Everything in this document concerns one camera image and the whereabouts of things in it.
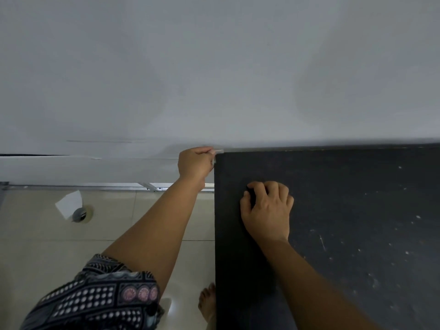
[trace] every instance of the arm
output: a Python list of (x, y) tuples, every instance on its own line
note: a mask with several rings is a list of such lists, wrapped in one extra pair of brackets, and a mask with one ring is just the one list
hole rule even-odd
[(243, 222), (277, 274), (298, 329), (379, 329), (290, 246), (294, 199), (289, 189), (277, 182), (253, 182), (248, 187), (254, 189), (256, 203), (251, 209), (245, 191), (240, 201)]
[(162, 294), (179, 254), (182, 238), (198, 192), (212, 170), (215, 151), (198, 147), (179, 155), (179, 179), (150, 210), (102, 254), (132, 271), (151, 272)]

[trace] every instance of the beige floor tile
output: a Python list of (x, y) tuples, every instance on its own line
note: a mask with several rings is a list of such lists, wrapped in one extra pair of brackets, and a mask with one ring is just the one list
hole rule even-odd
[(0, 238), (114, 240), (131, 225), (135, 192), (81, 191), (94, 214), (86, 224), (64, 220), (55, 203), (72, 191), (11, 190), (0, 208)]
[(200, 291), (215, 281), (214, 241), (183, 241), (176, 266), (162, 296), (166, 310), (159, 330), (204, 330), (197, 307)]
[(0, 241), (0, 329), (16, 330), (36, 302), (72, 280), (111, 241)]
[(163, 192), (136, 192), (135, 208), (133, 210), (132, 225), (150, 209), (150, 207), (161, 197)]
[[(137, 222), (150, 209), (154, 202), (160, 198), (160, 192), (138, 192), (136, 195), (135, 209), (133, 211), (133, 224)], [(214, 241), (214, 194), (200, 193), (194, 205), (193, 212), (184, 234), (184, 241)]]

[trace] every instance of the patterned shorts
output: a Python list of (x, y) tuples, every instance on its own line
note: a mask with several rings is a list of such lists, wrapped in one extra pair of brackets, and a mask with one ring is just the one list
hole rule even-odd
[(150, 272), (96, 254), (75, 279), (43, 297), (21, 329), (155, 329), (164, 310)]

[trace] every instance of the black partition wall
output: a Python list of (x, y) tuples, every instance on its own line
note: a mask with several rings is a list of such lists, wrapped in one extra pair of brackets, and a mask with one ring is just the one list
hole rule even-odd
[(440, 329), (440, 147), (217, 156), (217, 329), (295, 329), (241, 222), (239, 200), (252, 180), (290, 188), (290, 244), (373, 320)]

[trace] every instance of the bare foot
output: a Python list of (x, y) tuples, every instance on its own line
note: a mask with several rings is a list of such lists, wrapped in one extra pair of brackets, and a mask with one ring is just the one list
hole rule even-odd
[(211, 283), (208, 288), (200, 292), (198, 309), (206, 322), (216, 314), (216, 285)]

